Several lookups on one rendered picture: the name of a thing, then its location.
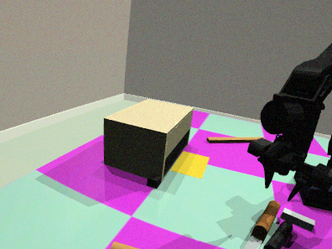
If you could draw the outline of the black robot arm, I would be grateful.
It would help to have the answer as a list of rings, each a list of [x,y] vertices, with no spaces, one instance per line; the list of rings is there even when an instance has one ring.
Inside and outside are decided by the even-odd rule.
[[[332,44],[314,60],[297,65],[279,93],[261,111],[261,123],[266,132],[277,134],[266,151],[264,169],[288,175],[300,172],[305,154],[300,141],[283,141],[279,134],[300,132],[314,135],[324,99],[332,91]],[[298,143],[297,143],[298,142]]]

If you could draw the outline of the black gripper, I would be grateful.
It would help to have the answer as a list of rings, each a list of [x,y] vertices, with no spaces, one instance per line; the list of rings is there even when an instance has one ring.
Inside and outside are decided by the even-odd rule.
[[[300,141],[300,152],[306,153],[305,158],[307,158],[308,150],[311,145],[311,141],[314,139],[314,135],[306,135],[300,132],[283,133],[284,142],[291,143],[293,139],[298,139]],[[272,141],[270,142],[261,137],[250,142],[247,152],[255,157],[260,156],[257,160],[263,166],[266,151],[271,147],[271,145]],[[314,186],[323,191],[329,191],[329,188],[332,185],[332,168],[327,167],[322,163],[319,163],[316,167],[311,164],[309,165],[307,163],[303,163],[303,167],[300,171],[303,172],[302,176],[300,176],[297,180],[296,185],[291,191],[291,194],[288,197],[288,202],[305,186],[308,186],[309,188]],[[272,182],[274,172],[264,169],[264,175],[265,189],[268,189],[270,183]]]

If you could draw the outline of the beige low cabinet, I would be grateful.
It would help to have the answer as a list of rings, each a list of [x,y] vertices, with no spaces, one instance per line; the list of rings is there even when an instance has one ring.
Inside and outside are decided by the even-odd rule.
[[[170,169],[202,178],[210,158],[182,152],[194,108],[147,99],[104,117],[104,164],[148,179],[157,189]]]

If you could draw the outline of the brown cylinder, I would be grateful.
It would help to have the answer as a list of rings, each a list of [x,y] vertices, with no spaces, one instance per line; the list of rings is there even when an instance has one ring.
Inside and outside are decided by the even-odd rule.
[[[280,204],[276,200],[271,200],[268,203],[267,208],[255,225],[251,234],[251,238],[249,239],[244,249],[259,249],[260,245],[265,240],[266,235],[269,232],[279,209]]]

